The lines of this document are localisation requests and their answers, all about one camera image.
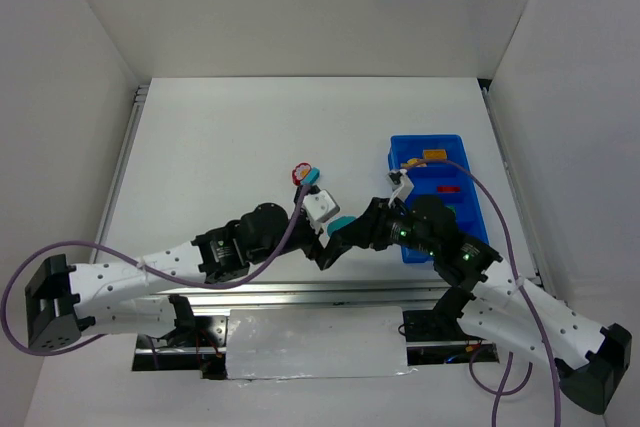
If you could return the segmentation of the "light blue oval lego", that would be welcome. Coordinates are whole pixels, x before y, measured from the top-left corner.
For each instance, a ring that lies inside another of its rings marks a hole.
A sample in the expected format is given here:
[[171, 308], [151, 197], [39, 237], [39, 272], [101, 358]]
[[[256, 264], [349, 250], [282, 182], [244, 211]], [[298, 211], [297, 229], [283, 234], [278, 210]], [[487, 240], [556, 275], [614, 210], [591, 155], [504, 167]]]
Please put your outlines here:
[[349, 225], [350, 223], [352, 223], [355, 220], [356, 220], [356, 218], [354, 216], [342, 216], [342, 217], [339, 217], [339, 218], [331, 221], [327, 225], [326, 233], [327, 233], [327, 235], [329, 237], [331, 237], [338, 230], [346, 227], [347, 225]]

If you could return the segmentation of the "yellow lego brick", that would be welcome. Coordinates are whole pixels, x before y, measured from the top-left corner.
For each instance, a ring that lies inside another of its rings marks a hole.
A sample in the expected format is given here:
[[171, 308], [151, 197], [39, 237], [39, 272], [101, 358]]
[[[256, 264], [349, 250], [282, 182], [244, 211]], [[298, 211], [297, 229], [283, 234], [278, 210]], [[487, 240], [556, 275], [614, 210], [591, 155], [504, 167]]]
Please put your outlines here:
[[418, 158], [410, 158], [408, 159], [406, 162], [401, 163], [401, 167], [402, 168], [409, 168], [413, 165], [416, 165], [420, 162], [420, 159]]

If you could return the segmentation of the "small red lego brick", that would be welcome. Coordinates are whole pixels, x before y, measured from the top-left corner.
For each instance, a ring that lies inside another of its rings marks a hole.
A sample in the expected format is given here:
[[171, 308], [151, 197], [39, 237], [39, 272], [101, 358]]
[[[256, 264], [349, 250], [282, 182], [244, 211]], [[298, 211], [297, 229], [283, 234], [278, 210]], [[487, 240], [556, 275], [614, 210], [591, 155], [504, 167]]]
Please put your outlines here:
[[461, 187], [457, 185], [441, 185], [436, 187], [436, 191], [441, 194], [453, 194], [459, 193]]

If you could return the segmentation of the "orange lego brick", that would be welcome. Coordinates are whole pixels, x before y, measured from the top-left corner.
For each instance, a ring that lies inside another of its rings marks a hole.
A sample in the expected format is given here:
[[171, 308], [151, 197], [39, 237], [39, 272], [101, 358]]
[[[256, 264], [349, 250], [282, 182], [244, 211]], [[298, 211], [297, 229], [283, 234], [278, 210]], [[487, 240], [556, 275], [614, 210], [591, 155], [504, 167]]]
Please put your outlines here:
[[447, 160], [448, 155], [445, 149], [426, 149], [422, 153], [425, 160]]

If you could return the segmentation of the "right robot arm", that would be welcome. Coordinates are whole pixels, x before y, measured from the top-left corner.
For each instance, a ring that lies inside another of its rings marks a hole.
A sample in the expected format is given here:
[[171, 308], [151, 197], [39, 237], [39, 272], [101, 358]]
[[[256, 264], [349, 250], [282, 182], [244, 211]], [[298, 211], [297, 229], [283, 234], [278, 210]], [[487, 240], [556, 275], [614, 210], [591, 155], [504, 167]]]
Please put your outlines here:
[[592, 321], [517, 276], [497, 251], [458, 228], [439, 197], [419, 196], [409, 207], [374, 198], [361, 216], [331, 222], [328, 234], [328, 265], [352, 247], [398, 245], [431, 256], [450, 286], [445, 311], [462, 332], [552, 368], [569, 400], [605, 413], [630, 365], [630, 332]]

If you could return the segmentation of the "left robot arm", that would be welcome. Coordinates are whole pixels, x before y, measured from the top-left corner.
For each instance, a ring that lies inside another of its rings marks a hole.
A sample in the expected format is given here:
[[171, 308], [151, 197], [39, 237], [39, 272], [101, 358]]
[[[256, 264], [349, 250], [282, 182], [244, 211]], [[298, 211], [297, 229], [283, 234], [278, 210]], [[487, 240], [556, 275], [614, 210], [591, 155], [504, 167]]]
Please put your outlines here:
[[[337, 256], [322, 245], [321, 233], [334, 236], [353, 223], [317, 194], [295, 206], [292, 214], [264, 203], [225, 226], [161, 252], [131, 258], [108, 247], [109, 262], [71, 264], [52, 248], [25, 287], [27, 346], [36, 354], [73, 350], [85, 335], [104, 336], [129, 330], [162, 337], [190, 327], [185, 300], [165, 309], [155, 294], [178, 286], [228, 290], [257, 277], [281, 255], [302, 252], [321, 269]], [[149, 300], [144, 309], [140, 300]]]

